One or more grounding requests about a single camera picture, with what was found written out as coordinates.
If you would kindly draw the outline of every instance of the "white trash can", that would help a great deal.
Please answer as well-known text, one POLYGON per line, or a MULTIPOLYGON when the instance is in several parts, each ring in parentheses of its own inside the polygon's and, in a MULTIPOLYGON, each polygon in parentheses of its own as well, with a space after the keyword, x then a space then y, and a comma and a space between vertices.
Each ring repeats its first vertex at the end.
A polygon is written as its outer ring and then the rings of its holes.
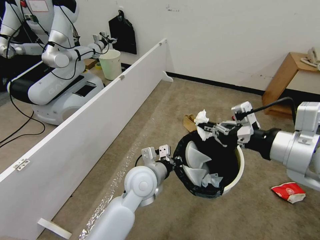
POLYGON ((231 188, 233 188, 240 180, 240 178, 242 177, 243 174, 243 170, 244 170, 244 156, 243 156, 243 152, 241 147, 237 146, 237 148, 235 149, 235 154, 237 156, 237 160, 238 160, 238 165, 239 165, 239 173, 236 176, 236 178, 227 186, 224 187, 224 191, 222 195, 227 194, 231 188))
POLYGON ((114 80, 122 73, 120 54, 117 50, 109 49, 107 53, 100 55, 99 60, 106 79, 114 80))

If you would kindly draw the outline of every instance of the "white wall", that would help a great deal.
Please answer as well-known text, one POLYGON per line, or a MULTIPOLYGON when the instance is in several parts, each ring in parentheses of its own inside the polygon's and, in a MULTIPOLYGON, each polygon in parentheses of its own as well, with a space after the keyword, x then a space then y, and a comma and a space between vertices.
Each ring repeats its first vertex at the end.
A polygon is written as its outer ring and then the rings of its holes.
POLYGON ((138 55, 169 41, 169 72, 265 90, 289 51, 320 45, 319 0, 77 0, 81 44, 124 7, 138 55))

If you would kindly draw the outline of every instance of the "crumpled tissue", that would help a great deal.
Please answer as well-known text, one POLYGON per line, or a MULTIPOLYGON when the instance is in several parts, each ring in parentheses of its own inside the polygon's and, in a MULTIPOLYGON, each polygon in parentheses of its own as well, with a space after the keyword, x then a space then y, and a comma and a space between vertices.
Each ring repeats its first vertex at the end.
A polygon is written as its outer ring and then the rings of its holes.
POLYGON ((214 187, 218 188, 223 177, 219 177, 217 173, 207 174, 202 179, 202 186, 207 187, 209 183, 211 183, 214 187))
POLYGON ((206 110, 203 110, 199 112, 197 117, 194 119, 194 122, 197 126, 198 134, 203 141, 207 140, 209 137, 212 137, 211 132, 207 132, 203 130, 201 127, 198 127, 199 123, 207 123, 209 121, 209 118, 206 117, 206 114, 207 114, 206 110))

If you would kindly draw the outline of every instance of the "black garbage bag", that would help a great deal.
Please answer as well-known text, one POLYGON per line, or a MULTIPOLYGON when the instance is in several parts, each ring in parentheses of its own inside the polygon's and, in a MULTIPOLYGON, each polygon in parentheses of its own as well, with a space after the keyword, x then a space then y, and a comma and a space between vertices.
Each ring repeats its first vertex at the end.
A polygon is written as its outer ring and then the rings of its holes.
POLYGON ((124 17, 124 12, 119 10, 119 15, 109 21, 110 34, 117 38, 113 48, 132 54, 137 54, 136 37, 132 24, 124 17))
POLYGON ((184 186, 193 195, 203 198, 217 198, 223 194, 224 187, 229 185, 239 173, 239 164, 235 154, 235 149, 225 148, 218 143, 213 137, 203 141, 197 131, 193 131, 184 136, 178 143, 173 154, 176 166, 174 168, 178 178, 182 181, 184 186), (219 177, 223 177, 219 188, 208 184, 207 187, 199 187, 194 185, 187 177, 182 165, 188 166, 186 162, 185 151, 187 144, 193 141, 198 150, 210 157, 212 160, 206 162, 209 167, 210 174, 218 173, 219 177))

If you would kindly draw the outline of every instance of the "red snack wrapper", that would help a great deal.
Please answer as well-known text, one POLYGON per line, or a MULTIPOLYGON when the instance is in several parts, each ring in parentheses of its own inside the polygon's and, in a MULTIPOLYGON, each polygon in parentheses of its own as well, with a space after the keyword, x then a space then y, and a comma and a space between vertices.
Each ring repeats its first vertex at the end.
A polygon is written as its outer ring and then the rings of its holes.
POLYGON ((292 204, 300 202, 306 197, 306 193, 295 182, 283 183, 279 186, 272 187, 271 190, 292 204))

